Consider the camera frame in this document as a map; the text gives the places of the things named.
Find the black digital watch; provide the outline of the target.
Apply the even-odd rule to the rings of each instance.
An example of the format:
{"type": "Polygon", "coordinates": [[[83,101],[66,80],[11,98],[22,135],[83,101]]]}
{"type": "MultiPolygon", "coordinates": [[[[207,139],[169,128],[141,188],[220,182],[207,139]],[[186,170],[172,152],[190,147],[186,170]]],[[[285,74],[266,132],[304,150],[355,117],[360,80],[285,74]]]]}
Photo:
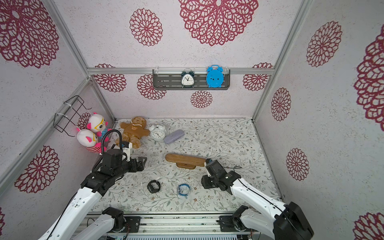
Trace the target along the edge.
{"type": "Polygon", "coordinates": [[[152,180],[147,184],[147,189],[151,194],[158,193],[161,190],[161,184],[157,180],[152,180]]]}

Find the wooden watch stand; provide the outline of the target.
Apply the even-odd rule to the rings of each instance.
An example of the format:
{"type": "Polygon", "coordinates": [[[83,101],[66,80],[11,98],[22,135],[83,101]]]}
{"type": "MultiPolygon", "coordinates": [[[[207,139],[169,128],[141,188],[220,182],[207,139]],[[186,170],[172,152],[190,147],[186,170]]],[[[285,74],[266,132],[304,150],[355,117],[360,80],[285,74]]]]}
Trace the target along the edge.
{"type": "Polygon", "coordinates": [[[176,154],[167,154],[165,159],[167,162],[176,163],[178,168],[187,170],[194,170],[196,167],[204,167],[206,162],[203,158],[176,154]]]}

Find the blue strap watch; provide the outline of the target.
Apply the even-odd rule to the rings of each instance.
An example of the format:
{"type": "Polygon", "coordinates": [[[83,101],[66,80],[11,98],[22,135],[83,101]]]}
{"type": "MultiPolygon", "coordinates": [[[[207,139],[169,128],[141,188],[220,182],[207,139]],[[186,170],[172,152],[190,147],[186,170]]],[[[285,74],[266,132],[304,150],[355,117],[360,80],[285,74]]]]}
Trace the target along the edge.
{"type": "Polygon", "coordinates": [[[177,187],[177,193],[179,196],[187,197],[190,194],[191,187],[188,184],[180,184],[177,187]]]}

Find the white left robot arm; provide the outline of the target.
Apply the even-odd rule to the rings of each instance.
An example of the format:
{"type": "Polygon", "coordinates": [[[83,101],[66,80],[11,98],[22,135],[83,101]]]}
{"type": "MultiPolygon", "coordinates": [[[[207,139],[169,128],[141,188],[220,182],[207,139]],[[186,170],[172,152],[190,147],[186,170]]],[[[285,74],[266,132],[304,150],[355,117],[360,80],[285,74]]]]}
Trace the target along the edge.
{"type": "Polygon", "coordinates": [[[42,240],[97,240],[110,231],[119,233],[126,229],[128,224],[124,212],[108,207],[90,226],[75,234],[83,219],[109,188],[125,174],[145,169],[147,158],[131,158],[132,148],[123,142],[120,131],[115,130],[115,133],[119,136],[119,145],[107,151],[102,150],[91,173],[81,183],[55,223],[41,236],[42,240]]]}

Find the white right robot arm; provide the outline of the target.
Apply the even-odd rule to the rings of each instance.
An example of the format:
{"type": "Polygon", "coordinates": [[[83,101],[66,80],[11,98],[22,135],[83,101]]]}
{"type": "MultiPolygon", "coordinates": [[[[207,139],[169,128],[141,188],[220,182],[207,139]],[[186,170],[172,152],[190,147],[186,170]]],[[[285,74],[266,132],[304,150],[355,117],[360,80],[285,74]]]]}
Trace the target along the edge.
{"type": "Polygon", "coordinates": [[[236,229],[252,229],[273,240],[310,240],[314,231],[304,212],[294,202],[286,204],[264,194],[238,173],[227,172],[216,160],[207,159],[208,174],[202,177],[205,189],[219,188],[245,201],[232,215],[236,229]]]}

